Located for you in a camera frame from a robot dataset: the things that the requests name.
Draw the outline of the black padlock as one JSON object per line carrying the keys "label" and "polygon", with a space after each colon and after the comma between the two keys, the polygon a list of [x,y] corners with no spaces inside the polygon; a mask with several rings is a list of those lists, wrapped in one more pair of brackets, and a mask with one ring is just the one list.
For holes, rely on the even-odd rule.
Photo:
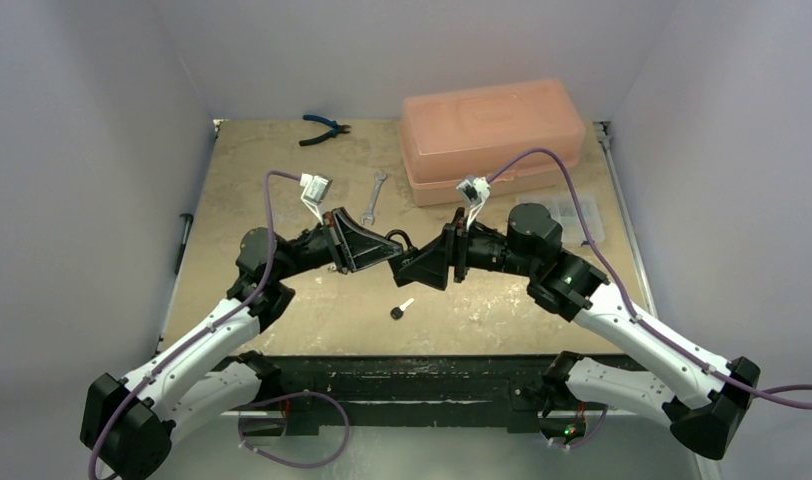
{"label": "black padlock", "polygon": [[385,234],[386,240],[393,241],[395,238],[400,240],[404,252],[413,252],[417,250],[417,248],[415,247],[414,243],[411,240],[411,237],[404,230],[392,229]]}

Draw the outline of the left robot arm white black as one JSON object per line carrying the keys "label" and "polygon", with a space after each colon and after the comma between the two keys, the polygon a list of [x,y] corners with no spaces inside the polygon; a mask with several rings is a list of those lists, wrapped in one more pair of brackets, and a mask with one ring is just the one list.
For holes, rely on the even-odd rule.
{"label": "left robot arm white black", "polygon": [[271,224],[248,231],[236,280],[199,324],[144,365],[120,378],[103,374],[90,385],[80,431],[91,451],[89,478],[105,464],[114,479],[146,479],[177,443],[219,415],[274,405],[280,382],[263,356],[232,353],[283,315],[295,296],[284,279],[328,265],[359,272],[404,251],[342,208],[323,213],[291,240]]}

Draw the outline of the silver open-end wrench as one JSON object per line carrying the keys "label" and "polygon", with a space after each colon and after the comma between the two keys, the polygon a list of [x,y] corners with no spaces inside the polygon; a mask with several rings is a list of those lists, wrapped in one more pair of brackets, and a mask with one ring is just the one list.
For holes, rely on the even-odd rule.
{"label": "silver open-end wrench", "polygon": [[373,225],[375,223],[375,207],[379,198],[379,194],[381,188],[385,181],[387,180],[388,175],[385,172],[377,172],[374,175],[374,185],[373,189],[370,194],[368,205],[360,216],[360,222],[363,226],[366,225]]}

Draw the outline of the pink plastic toolbox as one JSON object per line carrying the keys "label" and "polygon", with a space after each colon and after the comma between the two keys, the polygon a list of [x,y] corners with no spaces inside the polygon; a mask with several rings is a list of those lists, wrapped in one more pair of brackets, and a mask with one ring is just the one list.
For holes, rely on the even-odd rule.
{"label": "pink plastic toolbox", "polygon": [[455,187],[468,175],[496,174],[495,196],[554,185],[561,173],[550,159],[532,155],[502,167],[525,150],[543,147],[572,168],[587,133],[555,78],[408,97],[401,113],[404,168],[419,207],[461,201]]}

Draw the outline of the black mounting base plate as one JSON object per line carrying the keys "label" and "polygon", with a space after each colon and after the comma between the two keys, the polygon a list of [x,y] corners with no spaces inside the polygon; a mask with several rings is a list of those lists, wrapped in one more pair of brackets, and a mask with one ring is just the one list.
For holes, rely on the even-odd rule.
{"label": "black mounting base plate", "polygon": [[601,402],[564,392],[549,369],[560,354],[397,356],[229,356],[220,368],[244,364],[261,378],[254,389],[256,410],[267,400],[303,391],[335,399],[300,398],[272,408],[289,436],[311,436],[323,427],[502,428],[537,433],[544,416],[582,409],[598,412]]}

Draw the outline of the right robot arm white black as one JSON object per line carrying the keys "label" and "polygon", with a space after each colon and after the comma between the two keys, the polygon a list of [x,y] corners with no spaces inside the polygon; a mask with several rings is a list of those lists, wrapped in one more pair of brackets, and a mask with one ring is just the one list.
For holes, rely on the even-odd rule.
{"label": "right robot arm white black", "polygon": [[540,204],[515,206],[505,232],[468,225],[458,209],[438,237],[389,265],[397,285],[438,290],[450,279],[463,281],[471,268],[527,278],[536,305],[606,339],[642,367],[627,371],[564,352],[543,381],[551,404],[577,400],[631,411],[666,426],[692,452],[722,459],[751,405],[743,388],[757,385],[759,367],[701,348],[625,300],[616,282],[564,249],[561,237],[561,225]]}

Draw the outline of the aluminium frame rail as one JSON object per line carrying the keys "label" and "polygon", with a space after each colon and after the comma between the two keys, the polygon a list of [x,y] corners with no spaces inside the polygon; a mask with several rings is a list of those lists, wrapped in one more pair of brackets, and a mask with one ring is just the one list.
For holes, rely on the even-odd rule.
{"label": "aluminium frame rail", "polygon": [[669,429],[693,452],[718,459],[728,442],[727,428],[708,423],[707,407],[690,410],[667,389],[602,389],[593,383],[578,387],[518,393],[502,390],[487,397],[464,399],[348,399],[332,393],[303,391],[249,404],[249,409],[280,408],[282,431],[287,435],[315,435],[324,425],[342,425],[337,450],[311,463],[320,468],[339,458],[355,426],[387,428],[501,428],[511,434],[539,433],[548,448],[571,451],[590,441],[598,424],[587,426],[585,413],[596,407],[629,411]]}

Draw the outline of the black key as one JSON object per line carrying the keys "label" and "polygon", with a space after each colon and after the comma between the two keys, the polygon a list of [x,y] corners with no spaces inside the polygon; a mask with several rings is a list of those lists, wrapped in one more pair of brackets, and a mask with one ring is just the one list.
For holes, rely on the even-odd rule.
{"label": "black key", "polygon": [[409,298],[402,304],[392,308],[390,310],[390,317],[393,320],[400,320],[404,316],[405,311],[413,304],[413,302],[414,298]]}

